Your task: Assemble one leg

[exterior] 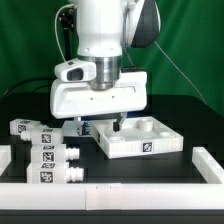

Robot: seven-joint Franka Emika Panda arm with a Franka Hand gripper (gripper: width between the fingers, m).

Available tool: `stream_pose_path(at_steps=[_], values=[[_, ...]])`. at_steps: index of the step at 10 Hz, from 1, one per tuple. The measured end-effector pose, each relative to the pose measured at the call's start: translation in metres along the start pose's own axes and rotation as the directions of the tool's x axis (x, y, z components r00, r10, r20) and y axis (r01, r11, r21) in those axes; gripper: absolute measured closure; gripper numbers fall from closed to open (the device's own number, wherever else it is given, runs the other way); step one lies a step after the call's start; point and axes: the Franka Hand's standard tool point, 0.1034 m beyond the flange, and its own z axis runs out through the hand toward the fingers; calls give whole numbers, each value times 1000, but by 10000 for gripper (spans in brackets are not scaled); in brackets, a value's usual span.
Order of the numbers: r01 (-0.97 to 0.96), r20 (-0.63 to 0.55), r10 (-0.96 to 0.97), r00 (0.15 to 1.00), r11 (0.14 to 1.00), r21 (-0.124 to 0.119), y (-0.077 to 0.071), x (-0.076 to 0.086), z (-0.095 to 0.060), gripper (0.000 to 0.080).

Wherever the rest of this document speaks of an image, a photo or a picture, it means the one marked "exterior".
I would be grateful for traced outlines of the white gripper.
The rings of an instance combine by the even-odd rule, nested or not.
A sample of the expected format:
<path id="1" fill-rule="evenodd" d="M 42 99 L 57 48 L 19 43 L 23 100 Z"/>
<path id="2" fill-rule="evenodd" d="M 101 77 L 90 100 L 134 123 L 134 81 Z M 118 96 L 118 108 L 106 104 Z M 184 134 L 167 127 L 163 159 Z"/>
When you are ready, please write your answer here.
<path id="1" fill-rule="evenodd" d="M 139 111 L 147 104 L 147 73 L 144 71 L 122 73 L 113 88 L 94 91 L 87 82 L 53 82 L 50 110 L 57 118 L 74 118 L 77 134 L 82 135 L 82 116 L 120 113 L 113 130 L 120 131 L 129 111 Z"/>

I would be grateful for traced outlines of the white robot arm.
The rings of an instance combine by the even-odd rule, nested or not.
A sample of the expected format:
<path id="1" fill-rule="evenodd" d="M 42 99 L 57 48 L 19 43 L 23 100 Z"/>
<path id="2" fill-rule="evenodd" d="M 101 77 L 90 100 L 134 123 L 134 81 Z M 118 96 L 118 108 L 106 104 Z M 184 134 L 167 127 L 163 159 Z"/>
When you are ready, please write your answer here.
<path id="1" fill-rule="evenodd" d="M 69 0 L 68 6 L 76 11 L 77 57 L 54 69 L 51 113 L 58 119 L 118 113 L 119 130 L 129 111 L 147 104 L 147 73 L 121 62 L 129 47 L 145 48 L 158 37 L 156 1 Z"/>

